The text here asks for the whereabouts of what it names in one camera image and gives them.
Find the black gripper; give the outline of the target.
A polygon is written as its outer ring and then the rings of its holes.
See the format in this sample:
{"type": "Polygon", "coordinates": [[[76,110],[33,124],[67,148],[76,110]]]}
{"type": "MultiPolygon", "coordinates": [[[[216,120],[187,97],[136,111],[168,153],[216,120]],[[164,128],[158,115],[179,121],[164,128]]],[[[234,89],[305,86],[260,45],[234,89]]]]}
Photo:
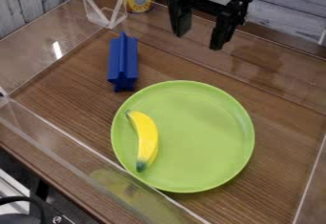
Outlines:
{"type": "Polygon", "coordinates": [[[168,0],[168,13],[174,34],[182,37],[191,29],[192,9],[216,12],[208,47],[218,51],[231,41],[238,25],[243,24],[240,11],[247,11],[252,0],[168,0]]]}

